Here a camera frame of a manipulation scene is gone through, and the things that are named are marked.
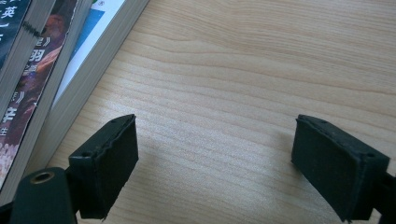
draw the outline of wood grain surface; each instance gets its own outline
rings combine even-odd
[[[395,96],[393,0],[151,0],[49,166],[134,113],[140,160],[104,223],[341,223],[290,162],[295,119],[394,175]]]

